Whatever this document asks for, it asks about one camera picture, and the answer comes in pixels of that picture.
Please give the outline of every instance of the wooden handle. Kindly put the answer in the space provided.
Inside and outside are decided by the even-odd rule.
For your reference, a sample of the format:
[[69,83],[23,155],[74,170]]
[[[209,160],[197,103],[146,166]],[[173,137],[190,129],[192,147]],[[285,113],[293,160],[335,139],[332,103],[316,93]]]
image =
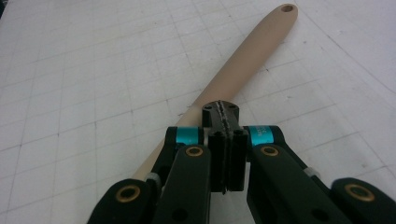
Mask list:
[[[285,4],[268,14],[213,77],[176,126],[201,126],[202,106],[217,100],[231,101],[257,73],[289,33],[297,19],[297,6]],[[163,148],[163,140],[134,173],[144,180]]]

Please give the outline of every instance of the brass grommet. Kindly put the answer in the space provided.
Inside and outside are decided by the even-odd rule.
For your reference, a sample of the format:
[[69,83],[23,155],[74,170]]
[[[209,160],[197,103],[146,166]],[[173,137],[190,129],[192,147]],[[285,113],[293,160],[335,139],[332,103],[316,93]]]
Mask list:
[[345,189],[350,196],[357,200],[369,203],[375,199],[374,194],[363,186],[357,184],[347,184]]
[[186,149],[186,154],[191,157],[199,157],[204,154],[204,151],[200,147],[189,147]]
[[116,199],[119,203],[129,203],[135,200],[140,194],[140,188],[136,185],[124,186],[117,191]]
[[279,151],[274,147],[262,147],[262,154],[266,156],[277,156],[279,155]]

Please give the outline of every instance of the white grid surface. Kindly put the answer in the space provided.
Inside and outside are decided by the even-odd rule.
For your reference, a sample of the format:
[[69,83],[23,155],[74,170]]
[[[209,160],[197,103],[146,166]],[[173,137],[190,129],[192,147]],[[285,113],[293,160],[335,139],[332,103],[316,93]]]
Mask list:
[[[0,20],[0,224],[85,223],[277,0],[13,0]],[[294,1],[299,17],[234,102],[328,186],[396,199],[396,4]],[[253,223],[246,193],[211,223]]]

